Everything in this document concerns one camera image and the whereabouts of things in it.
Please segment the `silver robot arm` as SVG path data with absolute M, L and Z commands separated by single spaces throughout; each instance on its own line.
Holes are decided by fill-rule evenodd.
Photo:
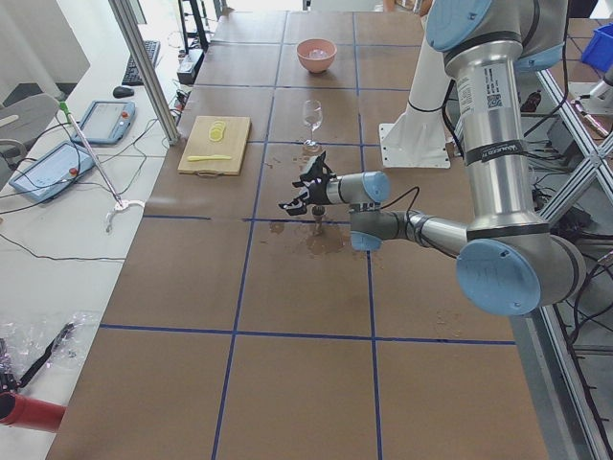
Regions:
M 406 239 L 453 257 L 464 296 L 492 314 L 522 315 L 574 295 L 585 262 L 534 209 L 515 81 L 518 71 L 561 59 L 567 8 L 564 1 L 437 1 L 428 14 L 426 41 L 457 87 L 473 222 L 385 211 L 385 173 L 339 176 L 323 156 L 308 162 L 284 209 L 298 216 L 311 205 L 345 204 L 357 250 Z

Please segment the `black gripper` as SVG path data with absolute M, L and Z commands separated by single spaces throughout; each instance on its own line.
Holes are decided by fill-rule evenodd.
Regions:
M 308 159 L 301 170 L 299 179 L 292 183 L 295 188 L 304 187 L 305 191 L 287 203 L 280 203 L 279 207 L 289 215 L 304 215 L 308 205 L 329 205 L 327 189 L 333 178 L 333 171 L 326 164 L 326 152 Z

